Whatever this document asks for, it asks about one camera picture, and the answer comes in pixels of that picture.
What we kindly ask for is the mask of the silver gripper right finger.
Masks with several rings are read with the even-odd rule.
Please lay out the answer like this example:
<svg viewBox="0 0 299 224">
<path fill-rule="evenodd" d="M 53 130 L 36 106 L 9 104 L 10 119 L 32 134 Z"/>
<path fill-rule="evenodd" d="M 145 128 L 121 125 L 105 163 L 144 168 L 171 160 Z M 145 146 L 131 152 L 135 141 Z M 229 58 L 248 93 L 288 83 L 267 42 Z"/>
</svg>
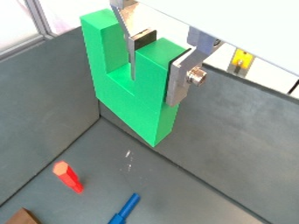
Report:
<svg viewBox="0 0 299 224">
<path fill-rule="evenodd" d="M 168 74 L 165 102 L 173 107 L 187 96 L 189 85 L 199 86 L 207 77 L 203 61 L 223 45 L 223 41 L 199 29 L 189 27 L 187 43 L 191 48 L 172 61 Z"/>
</svg>

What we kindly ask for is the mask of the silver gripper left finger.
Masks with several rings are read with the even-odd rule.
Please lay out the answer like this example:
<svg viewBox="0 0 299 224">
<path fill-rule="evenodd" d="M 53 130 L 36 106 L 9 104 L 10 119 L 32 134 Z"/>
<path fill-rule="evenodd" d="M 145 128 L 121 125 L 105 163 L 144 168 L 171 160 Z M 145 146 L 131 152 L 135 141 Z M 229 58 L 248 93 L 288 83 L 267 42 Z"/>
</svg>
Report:
<svg viewBox="0 0 299 224">
<path fill-rule="evenodd" d="M 136 50 L 156 41 L 156 30 L 141 28 L 135 21 L 136 0 L 109 0 L 109 6 L 115 13 L 116 20 L 124 32 L 128 61 L 131 64 L 131 79 L 136 79 Z"/>
</svg>

